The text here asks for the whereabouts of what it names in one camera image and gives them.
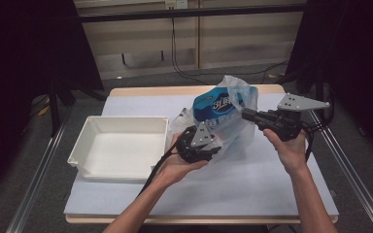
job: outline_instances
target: white plastic bin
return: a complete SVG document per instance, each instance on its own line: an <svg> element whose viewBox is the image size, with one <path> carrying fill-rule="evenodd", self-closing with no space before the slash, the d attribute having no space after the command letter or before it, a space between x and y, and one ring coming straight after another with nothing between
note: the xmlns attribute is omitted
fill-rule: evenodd
<svg viewBox="0 0 373 233"><path fill-rule="evenodd" d="M144 182L165 153L166 116L89 116L68 158L87 179Z"/></svg>

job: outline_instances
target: aluminum rail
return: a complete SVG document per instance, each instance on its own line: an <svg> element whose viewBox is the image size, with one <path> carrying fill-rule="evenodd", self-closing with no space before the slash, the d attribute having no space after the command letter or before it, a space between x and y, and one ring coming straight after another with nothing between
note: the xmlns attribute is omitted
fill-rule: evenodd
<svg viewBox="0 0 373 233"><path fill-rule="evenodd" d="M35 172L35 175L30 183L26 193L23 196L22 202L17 207L11 223L7 229L7 233L20 233L23 230L29 214L32 210L33 204L35 203L39 189L42 186L44 177L51 165L51 160L56 151L57 146L62 138L63 132L65 130L65 124L68 122L69 116L72 112L72 107L68 107L65 113L63 123L60 125L56 134L51 138L48 147L42 157L41 163L38 166L38 169Z"/></svg>
<svg viewBox="0 0 373 233"><path fill-rule="evenodd" d="M320 123L320 119L314 111L310 111L310 115L315 123ZM338 162L338 165L350 183L353 191L356 193L358 200L361 202L362 207L373 222L373 196L365 187L359 175L356 173L356 170L354 169L347 155L341 149L341 146L335 139L331 130L328 127L324 127L321 130L321 133L328 144L329 149L334 155L335 160Z"/></svg>
<svg viewBox="0 0 373 233"><path fill-rule="evenodd" d="M197 8L163 10L149 12L117 13L117 14L87 14L78 17L57 17L51 20L72 21L72 22L102 22L102 21L125 21L137 19L156 19L173 17L214 17L231 15L251 15L251 14L272 14L272 13L292 13L304 12L306 10L319 11L337 7L335 4L288 4L269 5L254 7L233 7L233 8Z"/></svg>

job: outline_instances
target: transparent plastic bag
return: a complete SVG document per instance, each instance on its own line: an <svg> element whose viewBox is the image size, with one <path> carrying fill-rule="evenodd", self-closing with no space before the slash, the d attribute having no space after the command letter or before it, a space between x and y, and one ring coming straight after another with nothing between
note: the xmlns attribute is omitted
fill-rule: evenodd
<svg viewBox="0 0 373 233"><path fill-rule="evenodd" d="M232 144L244 149L254 140L254 124L241 118L241 110L257 107L257 89L245 81L225 76L211 91L195 98L190 109L184 108L170 125L168 136L183 132L187 127L205 122L214 142L203 150L221 147L212 163L223 158Z"/></svg>

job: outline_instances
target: white table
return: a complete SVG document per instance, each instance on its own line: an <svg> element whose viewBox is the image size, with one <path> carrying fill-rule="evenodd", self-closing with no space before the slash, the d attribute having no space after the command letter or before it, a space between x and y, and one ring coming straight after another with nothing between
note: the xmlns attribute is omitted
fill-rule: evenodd
<svg viewBox="0 0 373 233"><path fill-rule="evenodd" d="M211 86L114 89L102 116L167 116L170 122L183 107ZM258 109L276 109L284 96L278 85L259 85ZM333 221L338 211L315 157L308 166ZM111 222L137 196L140 183L100 183L79 173L64 214L71 223ZM244 150L230 148L216 163L189 173L172 185L153 208L146 223L268 224L299 222L288 174L272 145L259 130Z"/></svg>

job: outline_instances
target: human hand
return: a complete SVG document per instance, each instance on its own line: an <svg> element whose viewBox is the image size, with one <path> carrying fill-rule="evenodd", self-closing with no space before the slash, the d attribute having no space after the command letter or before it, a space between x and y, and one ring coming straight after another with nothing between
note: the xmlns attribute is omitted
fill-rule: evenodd
<svg viewBox="0 0 373 233"><path fill-rule="evenodd" d="M175 134L172 137L171 147L180 137L180 134ZM173 183L177 183L184 178L190 171L200 169L201 167L208 164L208 161L201 160L195 163L187 163L177 154L177 149L172 150L174 154L169 156L162 164L160 171L157 175L157 180L162 185L168 187Z"/></svg>
<svg viewBox="0 0 373 233"><path fill-rule="evenodd" d="M304 131L301 131L296 139L287 142L282 142L278 135L270 129L264 129L263 134L274 146L287 173L292 175L294 172L306 168Z"/></svg>

